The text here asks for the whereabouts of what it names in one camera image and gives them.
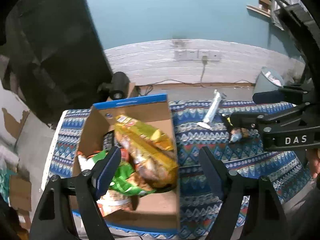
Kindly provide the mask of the person's right hand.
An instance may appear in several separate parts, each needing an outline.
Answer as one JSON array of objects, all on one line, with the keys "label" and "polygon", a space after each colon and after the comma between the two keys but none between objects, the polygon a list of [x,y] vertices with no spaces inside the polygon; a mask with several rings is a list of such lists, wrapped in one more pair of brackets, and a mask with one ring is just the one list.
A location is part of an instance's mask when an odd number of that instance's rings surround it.
[{"label": "person's right hand", "polygon": [[319,149],[307,150],[306,153],[312,178],[317,178],[320,170]]}]

